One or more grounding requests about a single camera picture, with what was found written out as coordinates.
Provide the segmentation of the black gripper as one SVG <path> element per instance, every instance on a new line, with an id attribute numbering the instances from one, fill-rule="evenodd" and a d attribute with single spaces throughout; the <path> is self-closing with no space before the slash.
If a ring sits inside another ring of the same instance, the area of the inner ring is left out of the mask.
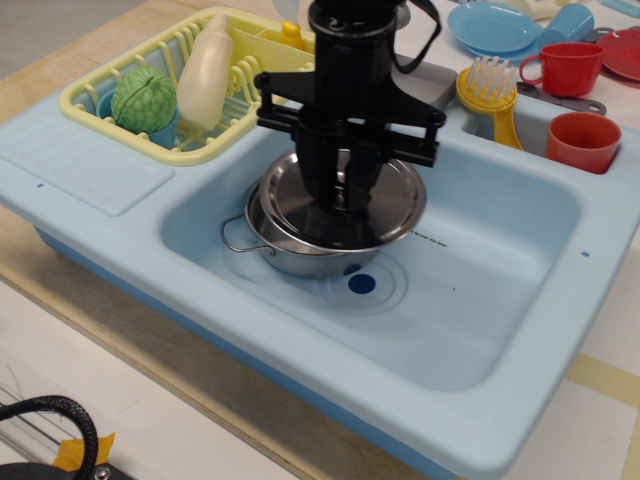
<path id="1" fill-rule="evenodd" d="M 315 35 L 315 68 L 263 72 L 255 85 L 262 97 L 259 125 L 293 133 L 302 113 L 279 107 L 280 96 L 319 114 L 315 134 L 297 132 L 296 154 L 305 191 L 319 205 L 335 206 L 337 137 L 371 141 L 351 150 L 349 211 L 364 209 L 388 156 L 430 167 L 445 114 L 402 91 L 392 72 L 408 74 L 422 59 L 399 62 L 394 51 L 398 1 L 314 1 L 308 22 Z"/>

